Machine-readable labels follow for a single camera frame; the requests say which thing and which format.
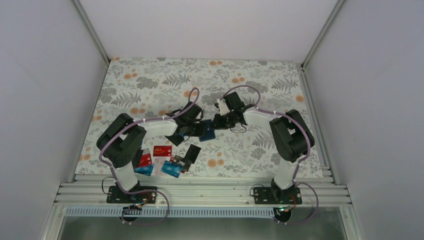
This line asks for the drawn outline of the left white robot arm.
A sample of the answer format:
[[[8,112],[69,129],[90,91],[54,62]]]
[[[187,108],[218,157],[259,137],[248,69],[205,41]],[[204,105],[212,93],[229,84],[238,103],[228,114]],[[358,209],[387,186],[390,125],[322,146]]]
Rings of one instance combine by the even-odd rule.
[[[190,101],[183,109],[166,113],[162,117],[136,121],[127,113],[120,114],[100,135],[96,146],[99,160],[110,169],[119,196],[131,203],[139,197],[139,180],[134,173],[135,159],[144,140],[166,137],[173,145],[180,145],[185,137],[202,137],[206,134],[204,111]]]

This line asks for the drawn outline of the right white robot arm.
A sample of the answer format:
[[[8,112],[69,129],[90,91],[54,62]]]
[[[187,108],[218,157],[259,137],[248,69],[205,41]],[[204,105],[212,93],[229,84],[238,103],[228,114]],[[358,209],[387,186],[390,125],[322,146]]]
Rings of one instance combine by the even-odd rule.
[[[214,105],[219,109],[211,124],[215,130],[229,130],[241,124],[271,132],[281,160],[270,195],[274,202],[284,203],[290,197],[289,188],[294,185],[299,163],[309,156],[315,145],[300,112],[296,109],[285,113],[259,109],[254,104],[244,104],[236,92],[217,99]]]

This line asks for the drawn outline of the blue leather card holder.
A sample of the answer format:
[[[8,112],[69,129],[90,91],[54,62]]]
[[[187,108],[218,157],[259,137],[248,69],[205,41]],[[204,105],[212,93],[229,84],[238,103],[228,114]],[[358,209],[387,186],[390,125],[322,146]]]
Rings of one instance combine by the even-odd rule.
[[[202,122],[205,123],[206,129],[205,129],[205,133],[199,137],[199,141],[205,142],[205,141],[214,140],[216,138],[216,134],[215,134],[215,129],[212,128],[212,120],[206,119],[206,120],[203,120]]]

